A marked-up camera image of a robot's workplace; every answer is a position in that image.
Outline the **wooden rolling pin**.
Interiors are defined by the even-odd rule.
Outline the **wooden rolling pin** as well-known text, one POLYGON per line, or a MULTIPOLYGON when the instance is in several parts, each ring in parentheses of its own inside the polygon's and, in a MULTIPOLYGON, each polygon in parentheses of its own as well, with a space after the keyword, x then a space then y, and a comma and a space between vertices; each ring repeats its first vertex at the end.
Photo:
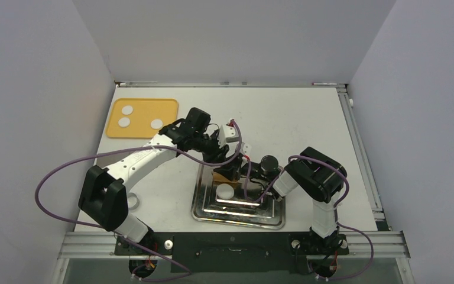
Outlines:
POLYGON ((229 180, 226 177, 220 175, 219 173, 212 172, 212 185, 218 186, 221 184, 227 184, 233 188, 238 186, 238 180, 229 180))

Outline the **white dough piece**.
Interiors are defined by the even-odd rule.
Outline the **white dough piece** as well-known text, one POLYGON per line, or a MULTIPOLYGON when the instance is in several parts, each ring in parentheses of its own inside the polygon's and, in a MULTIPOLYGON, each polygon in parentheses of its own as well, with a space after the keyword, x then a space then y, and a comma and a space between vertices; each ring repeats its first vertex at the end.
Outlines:
POLYGON ((229 200, 235 195, 234 188, 228 183, 222 183, 216 187, 216 196, 222 200, 229 200))

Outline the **stainless steel tray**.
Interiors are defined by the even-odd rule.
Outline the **stainless steel tray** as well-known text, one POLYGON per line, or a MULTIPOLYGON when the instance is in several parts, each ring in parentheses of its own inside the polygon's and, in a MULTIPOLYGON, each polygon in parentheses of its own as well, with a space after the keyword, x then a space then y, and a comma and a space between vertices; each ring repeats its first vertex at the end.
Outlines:
POLYGON ((269 230, 278 230, 284 226, 284 201, 276 201, 266 195, 255 202, 268 185, 267 182, 253 177, 240 179, 238 186, 234 188, 234 197, 222 200, 216 196, 216 186, 212 185, 212 172, 212 167, 199 167, 191 206, 194 219, 269 230))

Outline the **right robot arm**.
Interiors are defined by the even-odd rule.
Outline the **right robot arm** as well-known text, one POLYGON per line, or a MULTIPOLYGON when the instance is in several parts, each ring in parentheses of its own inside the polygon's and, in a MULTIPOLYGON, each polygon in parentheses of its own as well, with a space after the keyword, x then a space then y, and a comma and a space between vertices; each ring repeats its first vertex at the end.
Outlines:
POLYGON ((290 156, 285 166, 280 166, 272 155, 252 162, 240 154, 215 168, 214 173, 230 182, 242 181, 243 199, 250 203, 268 198, 280 202, 301 188, 313 201, 312 249, 325 253, 333 247, 339 234, 337 206, 343 200, 341 190, 349 190, 346 169, 336 160, 312 147, 290 156))

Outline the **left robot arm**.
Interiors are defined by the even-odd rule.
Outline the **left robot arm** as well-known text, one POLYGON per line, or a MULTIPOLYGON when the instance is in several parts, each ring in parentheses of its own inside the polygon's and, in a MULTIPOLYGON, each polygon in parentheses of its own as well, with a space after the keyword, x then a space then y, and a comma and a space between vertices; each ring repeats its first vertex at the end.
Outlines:
POLYGON ((206 130, 210 115, 191 108, 186 118, 165 125, 144 146, 106 167, 92 166, 86 173, 78 207, 98 226, 127 239, 137 254, 148 253, 153 245, 152 229, 129 211, 131 189, 162 164, 193 150, 201 153, 200 163, 212 167, 231 164, 240 157, 242 134, 235 120, 213 134, 206 130))

